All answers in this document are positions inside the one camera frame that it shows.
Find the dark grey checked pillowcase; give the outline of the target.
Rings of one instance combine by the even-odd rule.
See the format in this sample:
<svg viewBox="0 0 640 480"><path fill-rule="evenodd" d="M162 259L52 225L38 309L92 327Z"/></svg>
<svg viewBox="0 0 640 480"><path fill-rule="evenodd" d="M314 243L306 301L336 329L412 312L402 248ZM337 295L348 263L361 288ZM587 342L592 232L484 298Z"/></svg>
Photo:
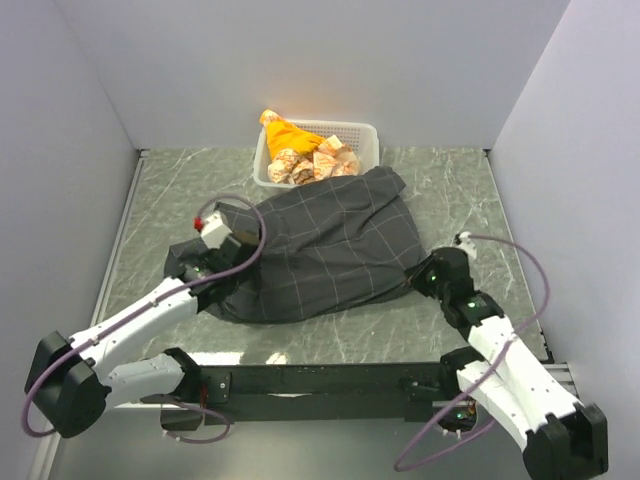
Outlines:
<svg viewBox="0 0 640 480"><path fill-rule="evenodd" d="M426 253L388 166L272 196L255 212L220 203L233 230L266 231L259 261L208 313L241 324L285 324L395 300Z"/></svg>

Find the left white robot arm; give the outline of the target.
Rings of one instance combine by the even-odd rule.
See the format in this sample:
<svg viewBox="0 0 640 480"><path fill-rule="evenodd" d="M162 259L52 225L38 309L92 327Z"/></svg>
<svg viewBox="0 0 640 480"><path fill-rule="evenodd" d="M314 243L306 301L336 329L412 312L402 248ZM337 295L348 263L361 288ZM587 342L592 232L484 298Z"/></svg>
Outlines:
<svg viewBox="0 0 640 480"><path fill-rule="evenodd" d="M37 436L28 415L36 406L63 438L86 431L116 406L156 397L183 405L198 402L202 368L178 347L133 363L146 341L220 303L248 278L264 239L232 232L216 248L200 239L170 247L164 279L111 318L70 337L57 331L40 340L25 384L21 424Z"/></svg>

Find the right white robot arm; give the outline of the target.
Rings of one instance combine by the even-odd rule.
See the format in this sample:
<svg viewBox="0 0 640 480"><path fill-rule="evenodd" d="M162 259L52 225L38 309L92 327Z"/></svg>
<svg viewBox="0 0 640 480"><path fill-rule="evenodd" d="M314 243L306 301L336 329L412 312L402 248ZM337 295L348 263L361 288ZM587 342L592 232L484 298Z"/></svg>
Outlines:
<svg viewBox="0 0 640 480"><path fill-rule="evenodd" d="M442 356L441 392L483 407L519 446L532 479L593 479L606 473L605 414L562 386L499 304L475 287L469 266L474 256L473 246L441 247L405 272L414 290L438 301L447 323L467 342Z"/></svg>

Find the orange patterned pillowcase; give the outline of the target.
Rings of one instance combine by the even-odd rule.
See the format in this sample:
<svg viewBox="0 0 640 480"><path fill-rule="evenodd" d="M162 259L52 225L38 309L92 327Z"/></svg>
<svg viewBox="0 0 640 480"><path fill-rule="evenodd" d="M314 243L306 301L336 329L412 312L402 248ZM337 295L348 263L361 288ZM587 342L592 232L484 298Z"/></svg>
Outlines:
<svg viewBox="0 0 640 480"><path fill-rule="evenodd" d="M305 185L361 172L358 156L337 135L323 137L304 130L270 109L262 112L260 123L270 155L267 174L273 183Z"/></svg>

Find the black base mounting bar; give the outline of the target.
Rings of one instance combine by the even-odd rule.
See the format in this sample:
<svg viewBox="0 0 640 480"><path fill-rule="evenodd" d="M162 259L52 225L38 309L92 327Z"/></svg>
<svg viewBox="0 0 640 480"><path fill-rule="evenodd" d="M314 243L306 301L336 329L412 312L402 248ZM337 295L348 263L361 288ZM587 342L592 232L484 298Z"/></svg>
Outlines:
<svg viewBox="0 0 640 480"><path fill-rule="evenodd" d="M436 362L203 366L171 396L232 422L429 420L460 391Z"/></svg>

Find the white plastic basket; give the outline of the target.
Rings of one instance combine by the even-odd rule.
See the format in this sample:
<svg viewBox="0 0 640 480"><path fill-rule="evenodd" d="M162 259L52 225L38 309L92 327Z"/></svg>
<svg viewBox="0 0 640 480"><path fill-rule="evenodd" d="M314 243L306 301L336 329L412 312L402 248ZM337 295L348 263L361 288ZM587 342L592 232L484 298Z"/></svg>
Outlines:
<svg viewBox="0 0 640 480"><path fill-rule="evenodd" d="M380 142L370 124L261 117L253 180L281 192L342 174L362 175L380 165Z"/></svg>

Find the aluminium frame rail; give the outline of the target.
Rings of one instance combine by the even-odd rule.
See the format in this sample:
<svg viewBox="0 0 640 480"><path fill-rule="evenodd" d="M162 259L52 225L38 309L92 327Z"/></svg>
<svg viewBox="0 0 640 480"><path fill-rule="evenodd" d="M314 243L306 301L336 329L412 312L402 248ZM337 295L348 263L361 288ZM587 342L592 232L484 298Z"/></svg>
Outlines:
<svg viewBox="0 0 640 480"><path fill-rule="evenodd" d="M113 243L111 253L107 262L106 271L100 286L96 304L95 304L92 317L89 323L90 327L96 326L104 318L106 306L108 303L108 299L109 299L113 281L114 281L116 267L119 261L122 245L124 242L123 237L129 223L132 204L135 199L136 191L138 189L138 185L140 182L141 172L144 167L145 160L148 157L148 153L149 153L148 149L141 149L138 151L138 159L137 159L135 171L128 189L122 215L116 231L114 243Z"/></svg>

